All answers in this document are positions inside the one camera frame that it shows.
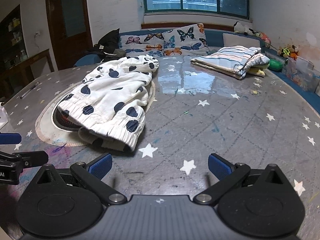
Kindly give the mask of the dark wooden door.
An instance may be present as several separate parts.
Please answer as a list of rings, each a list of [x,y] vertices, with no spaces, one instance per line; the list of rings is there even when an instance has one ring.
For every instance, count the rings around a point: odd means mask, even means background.
[[[71,68],[93,45],[87,1],[46,0],[46,11],[57,68]]]

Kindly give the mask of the colourful toy pile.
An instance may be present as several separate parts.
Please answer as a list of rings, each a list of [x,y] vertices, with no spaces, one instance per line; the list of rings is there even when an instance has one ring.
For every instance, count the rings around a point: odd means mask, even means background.
[[[285,59],[292,58],[294,60],[298,57],[299,49],[294,44],[288,44],[286,47],[280,47],[277,51],[277,55]]]

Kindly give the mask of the white navy polka dot garment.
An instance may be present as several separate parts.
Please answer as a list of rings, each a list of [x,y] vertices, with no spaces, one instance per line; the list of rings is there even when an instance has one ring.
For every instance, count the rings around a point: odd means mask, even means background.
[[[78,125],[81,140],[98,147],[133,151],[145,126],[145,107],[159,61],[150,55],[122,57],[99,65],[58,104]]]

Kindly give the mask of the black white plush toy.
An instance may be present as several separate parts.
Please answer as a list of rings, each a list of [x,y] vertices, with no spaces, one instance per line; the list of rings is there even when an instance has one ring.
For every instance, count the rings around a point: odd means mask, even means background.
[[[256,36],[256,37],[259,37],[260,35],[260,32],[255,31],[246,25],[242,25],[239,21],[237,21],[234,24],[234,32],[244,34],[244,35],[249,35],[249,36]]]

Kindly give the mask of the green toy ball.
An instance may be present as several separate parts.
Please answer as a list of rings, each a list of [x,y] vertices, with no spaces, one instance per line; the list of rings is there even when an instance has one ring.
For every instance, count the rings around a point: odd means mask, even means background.
[[[268,69],[274,72],[281,72],[283,69],[283,63],[274,59],[270,59]]]

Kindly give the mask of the butterfly print cushion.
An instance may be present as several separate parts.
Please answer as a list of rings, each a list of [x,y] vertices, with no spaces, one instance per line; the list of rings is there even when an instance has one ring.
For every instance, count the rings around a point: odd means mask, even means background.
[[[119,48],[127,56],[206,56],[209,54],[204,25],[197,23],[146,35],[122,35]]]

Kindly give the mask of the round induction cooker in table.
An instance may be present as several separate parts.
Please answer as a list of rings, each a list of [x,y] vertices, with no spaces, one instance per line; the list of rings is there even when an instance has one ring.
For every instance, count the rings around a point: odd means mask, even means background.
[[[75,85],[71,85],[61,95],[53,98],[37,117],[35,131],[43,142],[55,146],[65,145],[67,147],[87,145],[87,142],[82,141],[78,136],[78,130],[81,127],[70,122],[58,109],[58,105],[64,96],[71,92],[74,87]]]

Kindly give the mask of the yellow cloth under blanket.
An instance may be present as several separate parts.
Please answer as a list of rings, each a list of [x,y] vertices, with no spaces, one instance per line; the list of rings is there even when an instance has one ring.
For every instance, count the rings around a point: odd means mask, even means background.
[[[265,70],[270,66],[270,64],[262,64],[262,65],[256,65],[251,67],[248,70],[248,74],[254,75],[254,76],[259,76],[259,77],[264,77],[265,74]]]

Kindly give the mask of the clear plastic storage box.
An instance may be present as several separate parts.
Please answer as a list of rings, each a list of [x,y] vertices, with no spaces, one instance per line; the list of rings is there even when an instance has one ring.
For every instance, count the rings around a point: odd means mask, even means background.
[[[301,57],[287,60],[286,76],[306,92],[314,93],[319,84],[319,71],[312,62]]]

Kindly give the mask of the folded striped blanket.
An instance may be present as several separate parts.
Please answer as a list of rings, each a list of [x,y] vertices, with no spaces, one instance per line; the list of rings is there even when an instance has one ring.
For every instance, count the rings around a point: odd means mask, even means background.
[[[261,53],[261,48],[244,46],[223,47],[211,55],[192,58],[190,62],[238,80],[244,79],[253,67],[265,69],[270,65],[270,59]]]

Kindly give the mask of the black bag on sofa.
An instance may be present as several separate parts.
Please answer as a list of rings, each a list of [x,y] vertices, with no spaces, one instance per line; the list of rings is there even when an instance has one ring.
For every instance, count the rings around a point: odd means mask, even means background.
[[[120,29],[114,29],[105,34],[85,55],[94,55],[103,62],[117,60],[126,56],[126,52],[119,48]]]

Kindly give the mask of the dark shelf with bottles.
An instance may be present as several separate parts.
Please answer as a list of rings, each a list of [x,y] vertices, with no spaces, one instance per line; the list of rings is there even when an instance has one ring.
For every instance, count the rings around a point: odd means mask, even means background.
[[[1,69],[9,69],[27,57],[18,5],[1,21]]]

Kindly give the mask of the pen on table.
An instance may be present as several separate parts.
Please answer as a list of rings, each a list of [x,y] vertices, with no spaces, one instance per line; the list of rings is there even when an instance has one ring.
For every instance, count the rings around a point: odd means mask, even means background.
[[[34,88],[36,88],[40,83],[37,82],[33,84],[25,93],[20,96],[20,99],[23,99],[28,93],[30,93]]]

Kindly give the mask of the blue sofa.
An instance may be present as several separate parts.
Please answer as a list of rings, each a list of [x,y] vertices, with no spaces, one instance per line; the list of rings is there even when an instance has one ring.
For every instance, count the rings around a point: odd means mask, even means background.
[[[168,30],[169,30],[168,28],[142,29],[142,30],[119,33],[119,37],[122,38],[125,35],[129,35],[129,36],[149,35],[154,33],[166,32]],[[232,32],[230,31],[216,30],[216,29],[205,29],[204,33],[206,35],[206,40],[208,42],[208,46],[211,51],[222,48],[224,46],[223,34],[232,35]],[[266,55],[270,56],[271,59],[274,59],[282,63],[283,68],[286,67],[287,59],[281,56],[277,56],[276,51],[271,48],[267,48],[266,43],[262,39],[258,37],[253,37],[253,36],[247,36],[247,38],[250,41],[257,41],[261,46],[261,51],[263,53],[266,53]],[[84,56],[75,63],[75,66],[80,67],[80,66],[95,64],[95,63],[99,63],[101,60],[102,60],[102,53],[95,52],[95,51],[91,52],[90,50],[88,50],[87,52],[85,52]],[[316,110],[316,112],[320,111],[319,95],[316,94],[315,91],[308,92],[304,90],[302,87],[294,83],[294,81],[290,80],[288,77],[285,76],[285,70],[275,70],[274,73],[276,74],[277,77],[279,77],[281,80],[285,81],[290,87],[292,87],[300,96],[302,96],[303,99],[305,99]]]

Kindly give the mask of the dark wooden side table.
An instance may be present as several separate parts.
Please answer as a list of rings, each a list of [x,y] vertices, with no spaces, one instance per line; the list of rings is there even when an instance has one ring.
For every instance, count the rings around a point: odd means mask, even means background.
[[[4,96],[5,98],[11,97],[11,90],[9,88],[9,77],[15,74],[20,74],[22,77],[22,81],[25,86],[27,86],[31,79],[29,79],[27,75],[26,69],[30,67],[32,64],[35,64],[37,61],[40,61],[41,59],[46,58],[50,72],[54,72],[53,63],[50,57],[49,49],[46,49],[42,52],[39,52],[26,60],[10,67],[7,70],[4,70],[1,72],[1,96]]]

